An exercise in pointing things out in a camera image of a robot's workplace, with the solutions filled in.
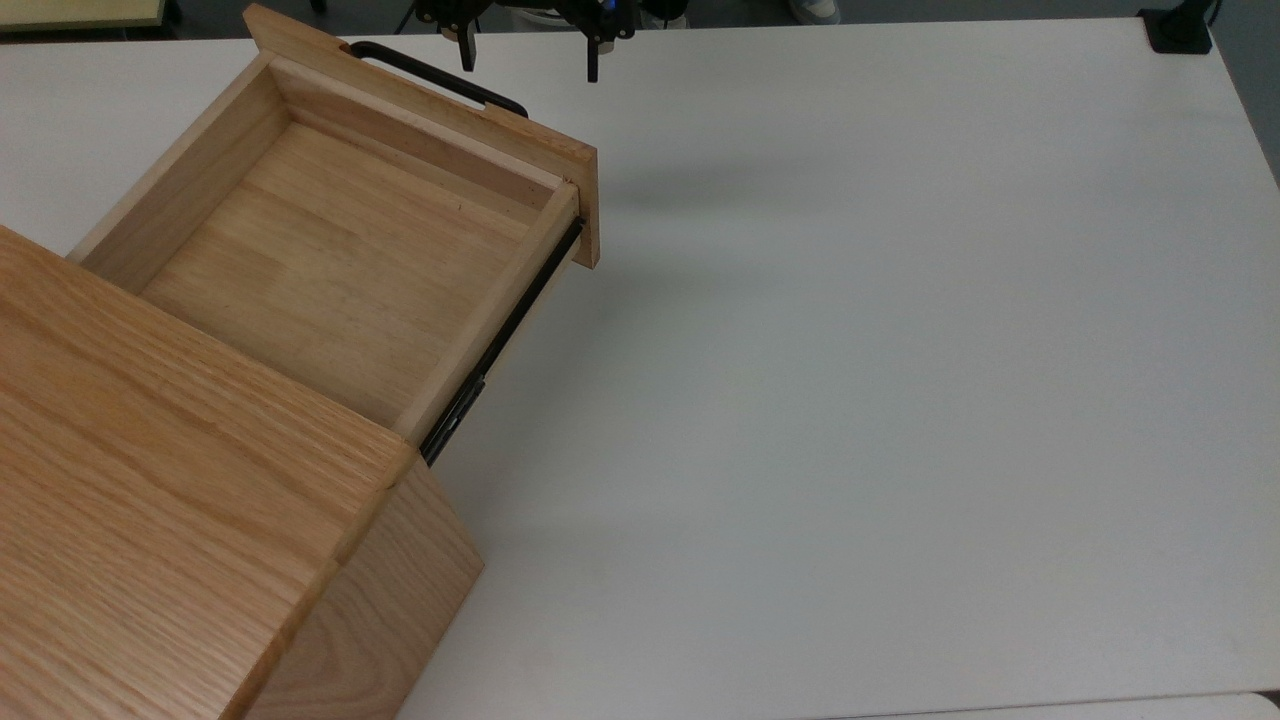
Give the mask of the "black Franka gripper body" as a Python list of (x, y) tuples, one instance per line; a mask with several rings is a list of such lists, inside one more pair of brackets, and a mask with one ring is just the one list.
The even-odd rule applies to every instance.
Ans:
[(458, 36), (492, 6), (539, 26), (572, 27), (600, 41), (630, 38), (644, 20), (659, 29), (675, 28), (687, 1), (416, 1), (413, 15)]

